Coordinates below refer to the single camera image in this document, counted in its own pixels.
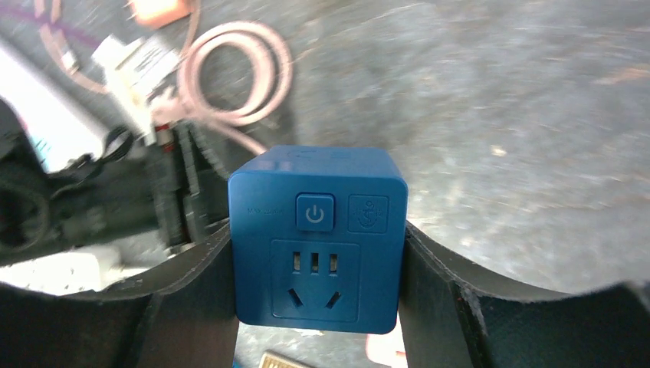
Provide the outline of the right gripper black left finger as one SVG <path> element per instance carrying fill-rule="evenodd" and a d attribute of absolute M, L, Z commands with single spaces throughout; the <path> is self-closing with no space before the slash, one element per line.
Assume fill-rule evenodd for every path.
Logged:
<path fill-rule="evenodd" d="M 229 367 L 235 355 L 231 234 L 106 291 L 51 296 L 1 287 L 3 367 Z"/>

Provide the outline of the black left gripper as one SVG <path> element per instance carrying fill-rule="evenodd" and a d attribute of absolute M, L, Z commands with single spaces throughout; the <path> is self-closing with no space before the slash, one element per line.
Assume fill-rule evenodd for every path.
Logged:
<path fill-rule="evenodd" d="M 227 185 L 185 124 L 139 146 L 117 126 L 99 157 L 48 173 L 18 116 L 1 105 L 1 263 L 111 242 L 154 229 L 171 247 L 197 242 L 228 215 Z"/>

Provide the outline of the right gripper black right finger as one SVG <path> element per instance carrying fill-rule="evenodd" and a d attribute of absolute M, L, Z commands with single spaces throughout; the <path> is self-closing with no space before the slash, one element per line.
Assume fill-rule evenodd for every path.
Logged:
<path fill-rule="evenodd" d="M 565 294 L 406 229 L 399 316 L 410 367 L 647 367 L 649 284 Z"/>

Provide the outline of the dark blue cube socket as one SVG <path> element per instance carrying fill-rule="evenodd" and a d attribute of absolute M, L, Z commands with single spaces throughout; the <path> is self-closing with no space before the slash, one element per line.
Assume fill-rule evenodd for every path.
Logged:
<path fill-rule="evenodd" d="M 391 331 L 408 194 L 379 148 L 275 146 L 245 163 L 228 179 L 238 319 Z"/>

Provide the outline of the small orange plug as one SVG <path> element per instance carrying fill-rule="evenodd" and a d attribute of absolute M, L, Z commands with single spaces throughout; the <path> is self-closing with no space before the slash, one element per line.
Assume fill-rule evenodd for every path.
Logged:
<path fill-rule="evenodd" d="M 192 1 L 185 0 L 131 0 L 127 6 L 135 22 L 150 29 L 169 25 L 193 10 Z"/>

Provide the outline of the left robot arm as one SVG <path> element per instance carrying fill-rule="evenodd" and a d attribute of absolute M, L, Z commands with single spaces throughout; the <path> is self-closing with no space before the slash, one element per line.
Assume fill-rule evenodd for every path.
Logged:
<path fill-rule="evenodd" d="M 146 146 L 106 128 L 9 43 L 1 44 L 1 263 L 158 230 L 198 242 L 228 215 L 226 184 L 189 126 Z"/>

